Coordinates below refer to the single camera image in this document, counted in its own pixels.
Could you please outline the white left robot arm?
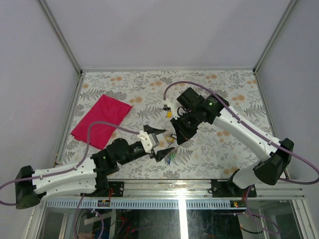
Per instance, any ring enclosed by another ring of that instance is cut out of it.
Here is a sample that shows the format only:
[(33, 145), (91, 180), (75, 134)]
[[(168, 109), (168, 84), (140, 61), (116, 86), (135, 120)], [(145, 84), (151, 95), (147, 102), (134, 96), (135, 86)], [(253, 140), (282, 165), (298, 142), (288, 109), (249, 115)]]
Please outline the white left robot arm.
[(42, 200), (59, 196), (105, 196), (110, 191), (107, 177), (118, 172), (121, 165), (144, 156), (160, 162), (173, 151), (172, 147), (155, 151), (159, 145), (157, 135), (164, 132), (145, 125), (137, 134), (138, 141), (133, 144), (117, 138), (105, 149), (91, 156), (85, 155), (79, 162), (38, 170), (30, 165), (22, 167), (14, 182), (16, 209), (31, 208)]

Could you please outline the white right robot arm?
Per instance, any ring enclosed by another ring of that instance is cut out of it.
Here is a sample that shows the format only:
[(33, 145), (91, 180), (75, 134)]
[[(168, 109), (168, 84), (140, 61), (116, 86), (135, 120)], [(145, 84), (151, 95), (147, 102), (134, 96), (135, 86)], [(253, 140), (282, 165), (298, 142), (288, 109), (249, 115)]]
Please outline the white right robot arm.
[(187, 88), (175, 102), (165, 101), (164, 109), (172, 113), (171, 124), (181, 145), (196, 135), (202, 123), (212, 124), (227, 131), (247, 146), (258, 158), (256, 163), (237, 169), (224, 182), (222, 190), (239, 197), (256, 183), (275, 185), (291, 161), (288, 153), (294, 143), (268, 135), (242, 118), (229, 103), (217, 94), (207, 98)]

